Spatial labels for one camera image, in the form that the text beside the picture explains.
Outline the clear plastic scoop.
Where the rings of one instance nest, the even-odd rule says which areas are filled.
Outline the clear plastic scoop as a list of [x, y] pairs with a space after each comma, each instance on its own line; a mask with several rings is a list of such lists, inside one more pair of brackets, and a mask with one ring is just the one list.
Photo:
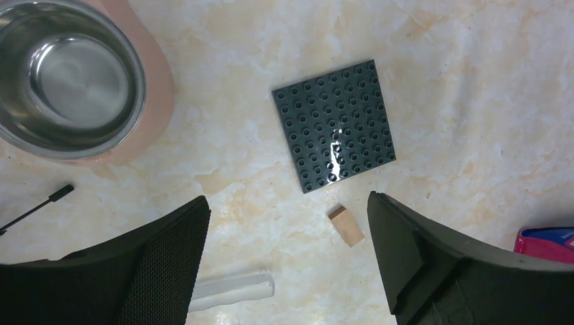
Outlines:
[[195, 284], [188, 312], [266, 299], [274, 294], [275, 281], [271, 272], [259, 271], [213, 278]]

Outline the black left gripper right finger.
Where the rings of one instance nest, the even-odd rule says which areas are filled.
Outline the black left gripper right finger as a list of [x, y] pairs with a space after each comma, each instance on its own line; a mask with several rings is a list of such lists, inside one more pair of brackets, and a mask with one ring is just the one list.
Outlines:
[[368, 221], [398, 324], [572, 324], [573, 266], [513, 253], [429, 219], [384, 193]]

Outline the pink double bowl stand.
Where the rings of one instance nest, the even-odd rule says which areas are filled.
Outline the pink double bowl stand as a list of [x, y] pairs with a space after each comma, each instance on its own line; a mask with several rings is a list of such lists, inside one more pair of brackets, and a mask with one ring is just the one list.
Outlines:
[[128, 1], [92, 0], [83, 3], [107, 16], [130, 40], [143, 66], [146, 96], [139, 122], [124, 141], [98, 156], [65, 160], [63, 163], [67, 165], [123, 163], [139, 156], [166, 129], [175, 105], [173, 74], [156, 39], [140, 22]]

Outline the pet food bag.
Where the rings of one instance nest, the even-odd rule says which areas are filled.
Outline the pet food bag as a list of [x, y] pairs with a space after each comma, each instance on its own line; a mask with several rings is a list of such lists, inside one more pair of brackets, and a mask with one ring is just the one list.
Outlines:
[[518, 232], [515, 253], [573, 264], [573, 227], [525, 228]]

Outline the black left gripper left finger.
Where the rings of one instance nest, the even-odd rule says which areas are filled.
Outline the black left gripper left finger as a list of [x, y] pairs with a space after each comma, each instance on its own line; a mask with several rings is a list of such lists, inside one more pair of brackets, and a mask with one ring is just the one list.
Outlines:
[[2, 324], [184, 324], [211, 216], [199, 196], [51, 261], [1, 266]]

